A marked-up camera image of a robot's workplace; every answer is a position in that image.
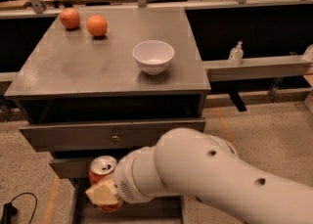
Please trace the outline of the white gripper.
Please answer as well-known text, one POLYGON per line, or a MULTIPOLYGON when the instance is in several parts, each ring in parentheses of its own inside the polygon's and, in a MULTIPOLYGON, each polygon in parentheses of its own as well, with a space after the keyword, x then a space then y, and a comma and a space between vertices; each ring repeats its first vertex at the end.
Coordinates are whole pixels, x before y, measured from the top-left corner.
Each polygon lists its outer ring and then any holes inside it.
POLYGON ((144 203, 152 200, 141 193, 135 183, 133 165, 138 154, 138 151, 133 151, 123 157, 114 170, 113 179, 111 177, 102 179, 85 191, 91 203, 96 205, 119 204, 118 195, 128 203, 144 203))

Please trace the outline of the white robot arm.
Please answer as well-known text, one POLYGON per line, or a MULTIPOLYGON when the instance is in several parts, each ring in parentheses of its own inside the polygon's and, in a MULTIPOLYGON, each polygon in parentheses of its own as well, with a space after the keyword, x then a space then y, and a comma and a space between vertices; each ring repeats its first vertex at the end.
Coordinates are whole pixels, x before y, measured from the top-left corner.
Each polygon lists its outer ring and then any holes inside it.
POLYGON ((313 188, 255 168, 227 141, 189 128, 122 158, 86 190, 98 205, 184 196, 245 224, 313 224, 313 188))

